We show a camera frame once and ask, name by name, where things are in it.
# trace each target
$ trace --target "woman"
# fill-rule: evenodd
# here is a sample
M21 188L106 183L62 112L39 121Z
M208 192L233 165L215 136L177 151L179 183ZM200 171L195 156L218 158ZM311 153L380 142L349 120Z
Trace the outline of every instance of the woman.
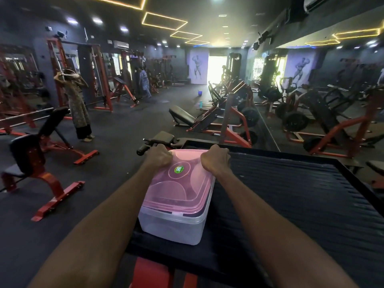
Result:
M91 121L83 97L80 94L80 87L88 88L88 84L80 75L70 69L65 69L64 73L58 72L54 79L65 88L77 138L84 142L92 141L95 136L92 135Z
M144 90L144 92L147 93L147 98L151 98L151 92L149 91L149 80L148 80L148 76L147 76L147 73L145 72L145 70L140 67L140 84Z

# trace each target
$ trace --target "black rubber mat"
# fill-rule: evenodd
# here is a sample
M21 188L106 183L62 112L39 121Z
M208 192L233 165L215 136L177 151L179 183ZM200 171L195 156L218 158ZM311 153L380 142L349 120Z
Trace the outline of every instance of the black rubber mat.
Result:
M384 287L384 218L334 165L231 156L235 175L318 242L360 287ZM127 251L234 287L266 283L219 183L197 246L153 237L137 226Z

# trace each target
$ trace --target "recessed light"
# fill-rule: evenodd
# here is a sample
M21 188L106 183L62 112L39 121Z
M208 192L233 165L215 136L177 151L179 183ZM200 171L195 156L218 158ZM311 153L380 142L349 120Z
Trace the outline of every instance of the recessed light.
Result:
M94 17L92 18L92 21L98 25L103 24L103 21L100 18Z
M67 21L69 24L73 24L73 25L79 24L75 19L72 19L72 18L68 18Z

